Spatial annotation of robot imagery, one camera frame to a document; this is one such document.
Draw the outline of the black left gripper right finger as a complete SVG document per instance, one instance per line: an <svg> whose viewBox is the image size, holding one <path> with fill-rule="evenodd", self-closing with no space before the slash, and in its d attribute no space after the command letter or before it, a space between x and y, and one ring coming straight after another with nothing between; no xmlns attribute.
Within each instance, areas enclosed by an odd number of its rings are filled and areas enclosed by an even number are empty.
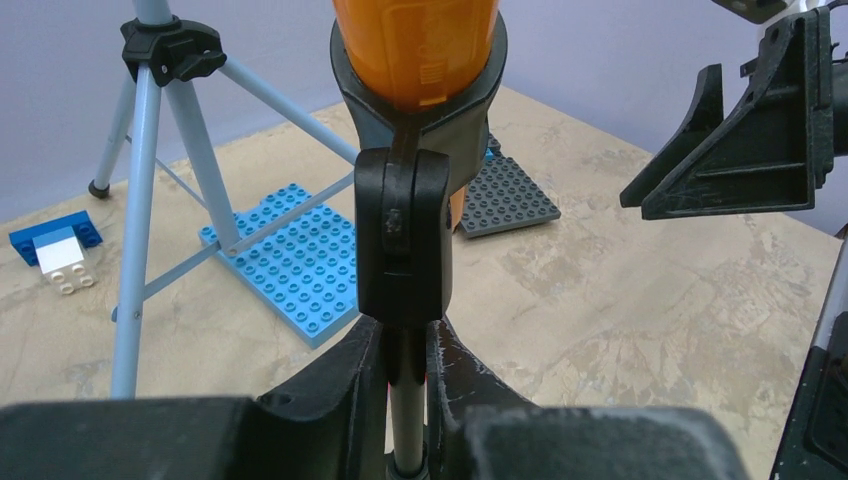
<svg viewBox="0 0 848 480"><path fill-rule="evenodd" d="M464 479L461 427L478 405L524 407L531 401L512 389L458 338L447 318L432 322L426 340L427 467L431 479Z"/></svg>

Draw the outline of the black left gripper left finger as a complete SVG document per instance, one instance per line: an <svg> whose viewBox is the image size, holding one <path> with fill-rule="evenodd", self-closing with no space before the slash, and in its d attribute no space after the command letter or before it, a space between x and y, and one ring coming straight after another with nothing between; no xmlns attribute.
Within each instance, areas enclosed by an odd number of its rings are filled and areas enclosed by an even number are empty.
<svg viewBox="0 0 848 480"><path fill-rule="evenodd" d="M383 479L387 378L380 323L362 316L334 346L257 398L270 479Z"/></svg>

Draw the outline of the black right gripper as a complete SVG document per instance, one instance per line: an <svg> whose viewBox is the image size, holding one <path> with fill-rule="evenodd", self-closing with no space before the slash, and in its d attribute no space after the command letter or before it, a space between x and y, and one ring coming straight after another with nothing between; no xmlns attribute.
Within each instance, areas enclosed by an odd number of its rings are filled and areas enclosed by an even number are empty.
<svg viewBox="0 0 848 480"><path fill-rule="evenodd" d="M701 69L670 140L622 190L645 220L808 210L847 132L847 60L834 62L830 6L735 6L764 26L748 85L724 110L722 66Z"/></svg>

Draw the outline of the black microphone stand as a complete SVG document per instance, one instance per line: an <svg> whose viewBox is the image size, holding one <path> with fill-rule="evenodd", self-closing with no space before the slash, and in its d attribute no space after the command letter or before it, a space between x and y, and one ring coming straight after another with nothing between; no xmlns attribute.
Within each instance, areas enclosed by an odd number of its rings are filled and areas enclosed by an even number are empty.
<svg viewBox="0 0 848 480"><path fill-rule="evenodd" d="M506 26L496 18L486 62L470 85L428 110L405 113L365 85L340 30L331 34L333 73L360 142L354 165L358 308L382 327L391 479L427 474L425 339L452 295L449 199L481 170L488 110L507 52Z"/></svg>

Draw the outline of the orange toy microphone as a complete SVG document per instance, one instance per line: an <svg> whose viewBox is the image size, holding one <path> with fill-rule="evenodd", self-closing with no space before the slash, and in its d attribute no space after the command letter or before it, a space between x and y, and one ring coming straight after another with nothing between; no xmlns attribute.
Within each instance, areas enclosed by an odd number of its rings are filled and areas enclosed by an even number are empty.
<svg viewBox="0 0 848 480"><path fill-rule="evenodd" d="M458 95L489 58L496 1L335 1L353 71L396 109Z"/></svg>

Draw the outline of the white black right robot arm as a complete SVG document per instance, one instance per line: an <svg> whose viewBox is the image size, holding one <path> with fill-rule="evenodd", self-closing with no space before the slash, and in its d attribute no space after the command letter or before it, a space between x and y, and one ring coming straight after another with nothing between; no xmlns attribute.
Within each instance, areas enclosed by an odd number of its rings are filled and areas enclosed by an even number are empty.
<svg viewBox="0 0 848 480"><path fill-rule="evenodd" d="M723 108L722 68L703 68L677 132L621 192L646 220L809 210L847 153L847 61L833 1L727 1L759 28L748 82ZM847 475L847 256L840 253L776 457L775 479Z"/></svg>

